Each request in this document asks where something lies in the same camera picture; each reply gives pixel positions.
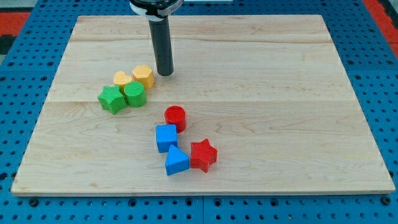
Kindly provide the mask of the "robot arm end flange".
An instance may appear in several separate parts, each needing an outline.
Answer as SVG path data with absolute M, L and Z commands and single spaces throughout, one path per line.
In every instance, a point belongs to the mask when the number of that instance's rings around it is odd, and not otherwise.
M 129 0 L 133 12 L 159 22 L 177 11 L 184 0 Z

